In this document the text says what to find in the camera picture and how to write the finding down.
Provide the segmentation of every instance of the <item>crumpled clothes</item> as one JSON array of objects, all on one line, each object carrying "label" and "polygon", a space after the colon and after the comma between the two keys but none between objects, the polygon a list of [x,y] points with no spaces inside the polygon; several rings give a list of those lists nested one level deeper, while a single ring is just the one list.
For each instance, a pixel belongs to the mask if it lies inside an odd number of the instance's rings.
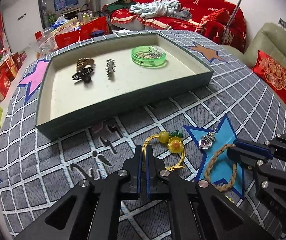
[{"label": "crumpled clothes", "polygon": [[173,14],[169,17],[188,21],[189,19],[192,18],[192,14],[188,10],[182,10],[180,12],[176,12],[175,14]]},{"label": "crumpled clothes", "polygon": [[154,0],[152,3],[137,3],[131,5],[129,12],[140,14],[141,18],[170,16],[181,10],[181,3],[177,0]]}]

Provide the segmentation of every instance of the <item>metal pole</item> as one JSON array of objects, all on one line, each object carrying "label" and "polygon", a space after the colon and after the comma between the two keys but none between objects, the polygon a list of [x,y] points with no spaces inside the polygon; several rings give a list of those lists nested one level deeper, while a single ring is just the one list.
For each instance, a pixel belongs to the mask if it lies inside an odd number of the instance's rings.
[{"label": "metal pole", "polygon": [[224,32],[223,32],[223,36],[222,36],[222,44],[225,43],[227,30],[228,30],[228,28],[230,27],[231,22],[232,22],[232,21],[234,20],[234,18],[235,18],[235,15],[236,15],[236,13],[237,13],[237,10],[238,10],[239,7],[240,7],[241,1],[242,1],[242,0],[239,0],[239,1],[238,1],[237,5],[236,5],[235,8],[234,8],[233,13],[231,14],[231,16],[230,16],[230,18],[229,18],[229,20],[228,20],[228,22],[227,22],[227,24],[226,24],[226,27],[224,28]]}]

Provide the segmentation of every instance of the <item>braided bracelet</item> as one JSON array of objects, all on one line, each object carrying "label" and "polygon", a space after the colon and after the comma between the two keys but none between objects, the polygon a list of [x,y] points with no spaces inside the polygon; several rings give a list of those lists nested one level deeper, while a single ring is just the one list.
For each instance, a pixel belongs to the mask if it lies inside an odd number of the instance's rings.
[{"label": "braided bracelet", "polygon": [[[204,178],[211,183],[211,178],[210,178],[210,173],[211,170],[213,168],[214,163],[216,162],[217,158],[219,157],[220,154],[222,154],[226,149],[230,148],[230,147],[234,147],[235,144],[224,144],[220,149],[218,149],[213,157],[210,159],[209,163],[206,166],[206,170],[204,172]],[[226,185],[222,185],[222,186],[217,186],[213,183],[211,183],[214,187],[217,188],[217,190],[219,192],[224,192],[227,191],[228,189],[230,189],[231,187],[233,187],[234,183],[235,183],[235,179],[236,179],[236,175],[237,175],[237,167],[236,167],[236,163],[233,164],[233,171],[231,174],[231,178],[230,181],[226,184]]]},{"label": "braided bracelet", "polygon": [[143,152],[143,170],[145,171],[145,156],[146,156],[146,146],[150,142],[150,140],[158,138],[159,142],[167,143],[167,147],[171,153],[181,154],[181,158],[177,164],[171,167],[166,167],[168,171],[174,171],[175,169],[184,169],[184,166],[181,166],[184,158],[185,158],[185,150],[182,142],[183,134],[176,130],[175,132],[171,132],[170,134],[166,131],[161,131],[159,134],[154,134],[148,137],[142,146]]}]

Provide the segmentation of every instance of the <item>gray cardboard tray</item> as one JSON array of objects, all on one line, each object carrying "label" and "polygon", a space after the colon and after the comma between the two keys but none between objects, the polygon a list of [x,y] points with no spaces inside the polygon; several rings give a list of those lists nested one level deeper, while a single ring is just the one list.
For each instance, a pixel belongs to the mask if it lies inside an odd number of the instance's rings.
[{"label": "gray cardboard tray", "polygon": [[[162,68],[144,68],[131,60],[131,50],[153,45],[166,52]],[[78,59],[95,60],[89,84],[75,82]],[[106,60],[115,60],[114,78]],[[36,127],[55,140],[75,130],[162,98],[206,86],[213,70],[184,47],[158,33],[134,34],[96,41],[51,58],[41,86]]]}]

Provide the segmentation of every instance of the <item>yellow hair tie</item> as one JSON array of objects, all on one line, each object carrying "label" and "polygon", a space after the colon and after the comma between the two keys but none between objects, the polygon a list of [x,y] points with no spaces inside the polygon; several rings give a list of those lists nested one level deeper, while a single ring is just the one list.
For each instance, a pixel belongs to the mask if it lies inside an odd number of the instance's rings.
[{"label": "yellow hair tie", "polygon": [[148,137],[142,146],[143,151],[143,170],[145,171],[145,156],[146,156],[146,146],[150,142],[150,140],[154,138],[158,138],[159,142],[167,143],[167,147],[171,153],[180,153],[181,158],[177,164],[171,167],[166,167],[168,171],[174,171],[175,169],[184,169],[184,166],[181,166],[184,158],[185,158],[185,150],[182,142],[183,134],[176,130],[175,132],[168,133],[166,131],[161,131],[159,134],[154,134]]}]

